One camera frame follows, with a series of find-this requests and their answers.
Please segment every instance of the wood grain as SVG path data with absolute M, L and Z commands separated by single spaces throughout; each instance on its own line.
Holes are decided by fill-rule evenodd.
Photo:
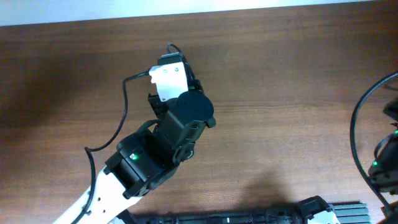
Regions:
M 0 223 L 50 223 L 89 186 L 83 147 L 102 145 L 123 112 L 121 82 L 167 42 L 187 55 L 217 126 L 134 213 L 247 210 L 320 195 L 381 203 L 356 170 L 349 119 L 398 66 L 392 1 L 0 27 Z M 127 86 L 130 112 L 97 169 L 153 112 L 149 78 Z M 392 128 L 379 90 L 357 127 L 364 167 Z

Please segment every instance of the white plastic part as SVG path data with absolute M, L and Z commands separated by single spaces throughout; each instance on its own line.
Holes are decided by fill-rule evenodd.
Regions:
M 93 201 L 88 208 L 88 211 L 91 211 L 91 213 L 85 214 L 78 224 L 109 223 L 123 210 L 135 205 L 138 201 L 140 201 L 141 197 L 131 197 L 130 199 L 124 198 L 123 192 L 125 190 L 126 189 L 114 174 L 109 173 L 106 175 L 104 170 L 101 170 L 97 176 Z M 82 208 L 85 206 L 89 191 L 90 187 L 54 223 L 71 224 L 71 222 L 74 221 L 74 219 L 80 214 Z
M 152 83 L 156 83 L 157 93 L 162 102 L 177 98 L 188 91 L 187 75 L 182 62 L 153 66 L 149 70 Z
M 334 212 L 323 211 L 308 220 L 308 224 L 340 224 Z

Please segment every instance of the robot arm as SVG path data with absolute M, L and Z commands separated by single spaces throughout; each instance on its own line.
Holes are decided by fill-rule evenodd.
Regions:
M 77 223 L 108 223 L 164 183 L 194 154 L 195 141 L 216 121 L 211 101 L 182 52 L 161 56 L 148 74 L 158 95 L 148 101 L 157 120 L 124 138 L 96 179 L 93 200 Z M 154 131 L 148 128 L 156 124 Z M 86 192 L 55 223 L 72 223 L 82 212 Z

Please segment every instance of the wooden table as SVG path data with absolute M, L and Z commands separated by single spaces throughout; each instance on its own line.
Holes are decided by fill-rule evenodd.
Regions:
M 349 119 L 398 64 L 398 5 L 361 2 L 0 27 L 0 223 L 49 223 L 89 186 L 84 146 L 105 143 L 123 113 L 121 82 L 156 64 L 167 42 L 186 54 L 217 125 L 133 213 L 247 210 L 320 195 L 381 203 L 355 168 Z M 117 143 L 154 114 L 149 78 L 127 85 Z M 361 111 L 359 156 L 392 131 L 380 90 Z

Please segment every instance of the white wall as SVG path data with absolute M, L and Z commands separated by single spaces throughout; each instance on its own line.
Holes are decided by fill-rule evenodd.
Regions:
M 0 26 L 362 0 L 0 0 Z

